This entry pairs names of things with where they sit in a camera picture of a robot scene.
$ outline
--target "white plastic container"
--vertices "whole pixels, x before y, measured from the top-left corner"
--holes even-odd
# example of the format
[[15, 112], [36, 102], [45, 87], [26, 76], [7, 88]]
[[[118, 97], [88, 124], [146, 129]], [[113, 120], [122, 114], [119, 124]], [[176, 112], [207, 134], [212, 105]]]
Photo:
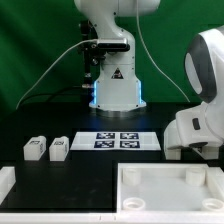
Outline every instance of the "white plastic container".
[[33, 137], [23, 149], [25, 160], [38, 161], [46, 151], [46, 138], [44, 136]]
[[[122, 173], [127, 167], [141, 170], [138, 185], [123, 183]], [[223, 212], [202, 208], [208, 198], [223, 201], [223, 171], [196, 164], [196, 167], [205, 169], [206, 176], [204, 185], [195, 187], [186, 183], [186, 170], [190, 167], [192, 164], [119, 164], [116, 213], [0, 213], [0, 224], [223, 224]], [[141, 202], [136, 198], [143, 200], [144, 209], [133, 210], [133, 207], [141, 208]], [[131, 210], [124, 209], [125, 200]], [[222, 203], [215, 204], [213, 201], [212, 207], [219, 210]]]
[[64, 161], [69, 151], [69, 139], [67, 137], [55, 138], [50, 146], [50, 161]]

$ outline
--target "black table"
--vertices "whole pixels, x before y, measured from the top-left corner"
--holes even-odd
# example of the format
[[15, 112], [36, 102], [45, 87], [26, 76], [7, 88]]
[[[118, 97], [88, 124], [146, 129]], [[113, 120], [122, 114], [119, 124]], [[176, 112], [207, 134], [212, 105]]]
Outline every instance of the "black table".
[[[15, 166], [16, 185], [0, 212], [116, 212], [119, 162], [204, 163], [192, 150], [181, 161], [165, 161], [162, 151], [70, 151], [66, 161], [50, 162], [48, 148], [56, 137], [77, 131], [155, 131], [161, 148], [166, 126], [175, 113], [195, 104], [153, 103], [132, 118], [105, 118], [90, 114], [79, 103], [33, 103], [21, 107], [0, 124], [0, 166]], [[31, 137], [47, 138], [40, 161], [24, 161], [23, 146]], [[220, 160], [210, 166], [224, 167]]]

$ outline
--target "green backdrop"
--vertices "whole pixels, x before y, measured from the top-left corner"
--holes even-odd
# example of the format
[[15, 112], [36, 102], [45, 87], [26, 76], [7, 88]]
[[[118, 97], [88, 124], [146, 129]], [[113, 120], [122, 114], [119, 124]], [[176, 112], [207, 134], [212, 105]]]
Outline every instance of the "green backdrop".
[[[186, 49], [198, 32], [224, 24], [223, 10], [223, 0], [161, 0], [157, 12], [140, 18], [154, 60], [193, 102], [199, 99], [184, 73]], [[20, 97], [61, 53], [81, 40], [78, 24], [83, 19], [73, 0], [0, 0], [0, 119], [15, 110]], [[144, 100], [185, 102], [148, 60], [136, 19], [119, 18], [117, 22], [136, 37], [136, 75], [143, 82]], [[73, 51], [32, 94], [80, 85], [82, 65], [82, 56]]]

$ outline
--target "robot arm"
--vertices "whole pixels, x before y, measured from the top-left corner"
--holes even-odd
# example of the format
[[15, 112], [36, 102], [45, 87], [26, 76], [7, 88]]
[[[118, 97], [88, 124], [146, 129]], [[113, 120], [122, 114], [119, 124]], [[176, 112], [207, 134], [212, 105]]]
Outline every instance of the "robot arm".
[[[155, 11], [160, 0], [138, 3], [139, 15], [145, 15]], [[104, 116], [129, 116], [129, 112], [144, 108], [141, 82], [135, 75], [135, 39], [115, 23], [117, 16], [136, 16], [137, 0], [75, 0], [75, 4], [93, 24], [100, 45], [108, 46], [100, 76], [94, 84], [95, 97], [90, 108]], [[122, 47], [128, 44], [128, 50], [111, 54], [116, 41]]]
[[179, 111], [164, 133], [167, 159], [193, 148], [205, 159], [218, 159], [224, 141], [224, 27], [198, 34], [185, 59], [188, 79], [202, 99], [200, 106]]

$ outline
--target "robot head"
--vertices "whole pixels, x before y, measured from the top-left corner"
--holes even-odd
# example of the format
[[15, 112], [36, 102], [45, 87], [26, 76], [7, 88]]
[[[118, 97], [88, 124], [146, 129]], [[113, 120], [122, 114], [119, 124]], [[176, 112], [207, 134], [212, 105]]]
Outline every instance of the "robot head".
[[198, 96], [210, 103], [217, 95], [215, 66], [212, 60], [211, 31], [198, 34], [191, 42], [185, 58], [185, 71]]

